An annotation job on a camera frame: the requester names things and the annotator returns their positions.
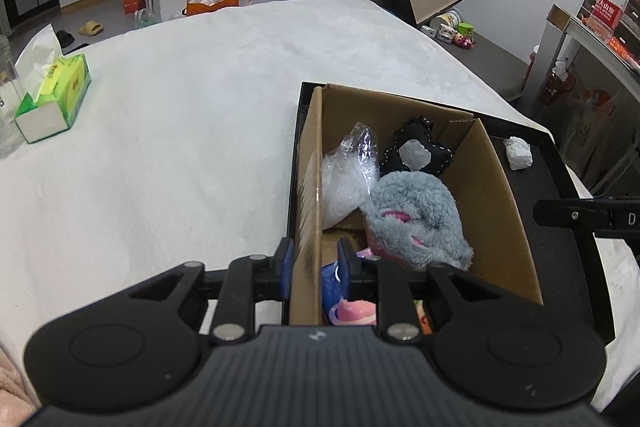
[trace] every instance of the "pink towel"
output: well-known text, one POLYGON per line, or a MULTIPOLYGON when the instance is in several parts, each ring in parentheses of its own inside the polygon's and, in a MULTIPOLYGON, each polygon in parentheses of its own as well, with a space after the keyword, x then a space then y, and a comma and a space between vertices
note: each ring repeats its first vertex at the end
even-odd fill
POLYGON ((20 373, 0 349, 0 427, 17 427, 34 411, 20 373))

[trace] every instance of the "yellow slipper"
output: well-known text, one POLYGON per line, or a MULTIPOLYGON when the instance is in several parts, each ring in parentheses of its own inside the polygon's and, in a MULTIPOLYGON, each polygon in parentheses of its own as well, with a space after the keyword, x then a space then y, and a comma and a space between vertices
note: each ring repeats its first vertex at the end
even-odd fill
POLYGON ((96 21, 89 21, 78 30, 78 33, 80 33, 81 35, 86 35, 88 37, 93 37, 94 35, 100 33, 103 29, 104 28, 100 23, 97 23, 96 21))

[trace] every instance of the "cardboard divider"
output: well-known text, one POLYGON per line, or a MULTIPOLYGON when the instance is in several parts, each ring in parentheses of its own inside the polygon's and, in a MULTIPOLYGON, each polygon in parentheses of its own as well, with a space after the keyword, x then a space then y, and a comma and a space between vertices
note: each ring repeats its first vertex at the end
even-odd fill
POLYGON ((291 324, 322 323, 320 269, 335 261, 338 240, 348 237, 357 250, 367 246, 359 210, 334 227, 321 230, 322 156, 337 148, 357 122, 366 124, 375 133, 380 155, 391 145, 394 131, 421 115, 433 122, 434 138, 456 150, 442 181, 456 200, 465 238, 474 248, 470 272, 516 295, 542 303, 516 202, 481 121, 464 110, 403 96, 327 85, 314 89, 300 137, 298 257, 292 280, 291 324))
POLYGON ((290 324, 321 324, 320 267, 322 219, 322 89, 316 87, 300 135, 298 157, 298 227, 291 279, 290 324))
POLYGON ((469 273, 542 304, 516 201, 480 120, 460 143, 442 181, 456 200, 465 239, 474 249, 469 273))
POLYGON ((427 114, 433 121, 433 136, 439 137, 451 120, 473 120, 461 109, 448 109, 427 102, 384 92, 328 84, 322 92, 322 153, 337 148, 361 121, 376 134, 378 152, 393 142, 393 132, 410 118, 427 114))

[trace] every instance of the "crumpled tissue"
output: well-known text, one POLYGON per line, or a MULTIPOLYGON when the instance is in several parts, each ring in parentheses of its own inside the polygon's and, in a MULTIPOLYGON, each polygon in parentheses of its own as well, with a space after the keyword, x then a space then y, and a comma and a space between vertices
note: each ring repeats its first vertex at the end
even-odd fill
POLYGON ((504 147, 507 149, 507 159, 512 171, 526 169, 532 165, 531 147, 522 138, 511 136, 504 140, 504 147))

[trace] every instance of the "white blanket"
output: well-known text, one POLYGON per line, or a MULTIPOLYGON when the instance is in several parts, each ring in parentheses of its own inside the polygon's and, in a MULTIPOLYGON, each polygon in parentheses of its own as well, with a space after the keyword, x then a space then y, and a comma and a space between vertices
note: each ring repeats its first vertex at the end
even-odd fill
MULTIPOLYGON (((540 128, 366 0, 224 9, 84 51, 93 83, 73 129, 0 161, 0 341, 18 363, 44 322, 127 285, 191 259, 220 269, 272 253, 286 233, 305 80, 540 128)), ((617 336, 601 408, 640 367, 640 278, 622 241, 598 246, 617 336)), ((258 312, 278 316, 277 305, 258 312)))

